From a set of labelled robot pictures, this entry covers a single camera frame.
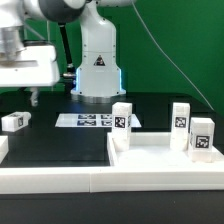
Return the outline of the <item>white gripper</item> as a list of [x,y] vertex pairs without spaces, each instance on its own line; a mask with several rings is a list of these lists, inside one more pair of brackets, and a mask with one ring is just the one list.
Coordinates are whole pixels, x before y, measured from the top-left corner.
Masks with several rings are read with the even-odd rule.
[[41,86],[59,81],[55,47],[27,46],[14,61],[0,61],[0,87],[32,87],[30,102],[38,105]]

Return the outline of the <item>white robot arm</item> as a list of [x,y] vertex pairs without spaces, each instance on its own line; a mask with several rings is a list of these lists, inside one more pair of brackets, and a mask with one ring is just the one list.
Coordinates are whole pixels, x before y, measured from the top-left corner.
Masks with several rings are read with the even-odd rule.
[[99,7],[124,7],[136,0],[0,0],[0,87],[29,87],[37,103],[38,88],[59,81],[54,45],[25,40],[26,21],[57,22],[61,27],[78,20],[82,34],[82,62],[69,68],[75,81],[71,95],[91,103],[107,103],[122,96],[121,70],[116,64],[116,28],[98,14]]

